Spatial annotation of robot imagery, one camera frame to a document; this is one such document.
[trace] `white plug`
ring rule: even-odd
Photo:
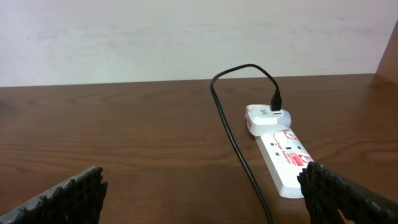
[[[289,112],[271,111],[269,105],[249,105],[246,107],[246,120],[279,195],[302,198],[297,176],[313,160],[290,129]]]

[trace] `wooden table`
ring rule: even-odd
[[[312,157],[398,202],[398,87],[373,75],[277,78],[283,108]],[[0,88],[0,213],[86,169],[109,182],[100,223],[265,223],[233,152],[209,80]],[[302,199],[279,197],[248,104],[266,78],[216,90],[277,223],[309,223]]]

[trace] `brown wooden surface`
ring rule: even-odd
[[[381,58],[376,75],[398,83],[398,21]]]
[[[312,157],[398,202],[398,88],[373,75],[278,78]],[[265,223],[215,108],[209,80],[0,88],[0,213],[86,169],[109,181],[100,223]],[[245,106],[266,78],[216,90],[277,223],[309,223],[279,197]]]

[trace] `extension socket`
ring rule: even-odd
[[[271,111],[269,105],[249,105],[246,119],[279,195],[302,198],[297,176],[313,160],[290,129],[289,112]]]

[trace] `cable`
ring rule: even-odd
[[[226,74],[228,74],[229,72],[237,71],[237,70],[239,70],[239,69],[247,68],[247,67],[256,68],[256,69],[260,70],[262,73],[264,73],[264,74],[273,82],[273,84],[274,84],[275,87],[276,87],[275,95],[274,95],[274,97],[272,97],[272,99],[275,98],[276,94],[279,95],[279,97],[280,97],[280,94],[279,94],[279,86],[278,86],[278,84],[276,83],[276,81],[274,80],[274,78],[273,78],[270,74],[268,74],[264,69],[262,69],[260,66],[255,65],[255,64],[240,65],[240,66],[238,66],[238,67],[230,68],[230,69],[228,69],[228,70],[225,70],[225,71],[223,71],[223,72],[217,74],[216,76],[213,77],[213,79],[212,79],[211,82],[210,82],[210,91],[211,91],[211,94],[213,95],[214,102],[216,103],[218,113],[220,114],[220,118],[221,118],[221,121],[223,122],[223,125],[224,125],[225,131],[226,131],[226,133],[227,133],[227,135],[228,135],[229,141],[231,142],[231,145],[232,145],[232,147],[233,147],[233,149],[234,149],[234,151],[235,151],[235,153],[236,153],[236,155],[237,155],[239,161],[241,162],[244,171],[245,171],[246,174],[248,175],[249,180],[250,180],[250,183],[251,183],[251,185],[253,186],[254,191],[256,192],[258,199],[260,200],[262,209],[264,210],[264,213],[266,214],[268,224],[274,224],[274,219],[273,219],[273,217],[272,217],[271,211],[270,211],[270,209],[269,209],[269,207],[268,207],[268,205],[267,205],[266,200],[264,199],[264,196],[263,196],[262,193],[261,193],[261,190],[260,190],[260,188],[259,188],[259,186],[258,186],[258,184],[257,184],[256,179],[254,178],[253,173],[252,173],[251,170],[250,170],[249,165],[247,164],[246,160],[244,159],[244,157],[243,157],[243,155],[242,155],[242,152],[239,150],[239,147],[238,147],[238,145],[236,144],[235,138],[234,138],[234,136],[232,135],[231,128],[229,127],[229,124],[228,124],[228,122],[227,122],[227,120],[226,120],[226,117],[225,117],[223,108],[221,107],[220,100],[218,99],[218,96],[217,96],[216,91],[215,91],[214,86],[213,86],[213,85],[214,85],[214,82],[217,81],[217,79],[218,79],[219,77],[222,77],[223,75],[226,75]],[[278,104],[278,102],[275,103],[275,101],[272,100],[271,105],[272,105],[273,103],[274,103],[274,104]]]

